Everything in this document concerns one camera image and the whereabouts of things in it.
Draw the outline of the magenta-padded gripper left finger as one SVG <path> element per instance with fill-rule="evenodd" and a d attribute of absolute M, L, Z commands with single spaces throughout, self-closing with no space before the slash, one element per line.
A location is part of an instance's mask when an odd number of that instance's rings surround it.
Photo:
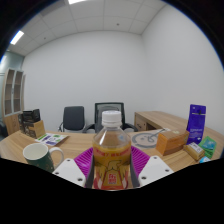
<path fill-rule="evenodd" d="M 81 187 L 91 188 L 94 179 L 93 149 L 85 150 L 74 159 L 65 159 L 53 174 Z"/>

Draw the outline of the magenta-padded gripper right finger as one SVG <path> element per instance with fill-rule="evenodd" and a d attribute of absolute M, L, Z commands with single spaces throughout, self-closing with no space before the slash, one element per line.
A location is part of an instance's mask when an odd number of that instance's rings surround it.
<path fill-rule="evenodd" d="M 133 187 L 139 188 L 172 174 L 173 170 L 159 156 L 149 156 L 132 146 L 130 172 Z"/>

